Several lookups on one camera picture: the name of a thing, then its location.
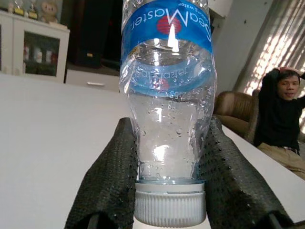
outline stuffed toy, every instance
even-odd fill
[[[46,23],[49,22],[58,23],[58,20],[56,18],[58,7],[55,0],[43,1],[41,3],[41,10],[42,10],[41,21]]]

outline blue bottle label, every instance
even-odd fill
[[[126,23],[122,63],[137,52],[140,43],[153,39],[170,41],[170,36],[176,42],[190,41],[213,53],[209,19],[199,7],[185,0],[155,0],[137,9]],[[178,96],[201,86],[213,70],[202,68],[200,61],[194,59],[166,66],[136,61],[129,87],[152,96]]]
[[[137,9],[125,24],[122,62],[144,41],[167,40],[171,25],[176,39],[191,41],[212,53],[209,18],[199,7],[185,0],[155,0]]]

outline black foam grip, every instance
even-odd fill
[[[65,228],[86,229],[96,214],[98,228],[132,228],[137,167],[132,125],[129,118],[123,118],[86,173]]]
[[[282,226],[293,224],[262,176],[224,135],[216,118],[204,142],[199,172],[206,180],[212,229],[270,229],[270,213]],[[131,122],[124,118],[86,173],[65,228],[131,229],[137,166]]]
[[[202,151],[200,176],[206,180],[206,209],[212,229],[270,229],[272,213],[281,226],[293,225],[264,178],[223,133],[215,117]]]

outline man's hand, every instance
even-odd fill
[[[276,69],[278,69],[280,72],[285,71],[285,70],[290,70],[290,71],[296,72],[302,79],[305,79],[305,73],[303,73],[300,70],[297,70],[295,68],[292,68],[292,67],[277,67]]]

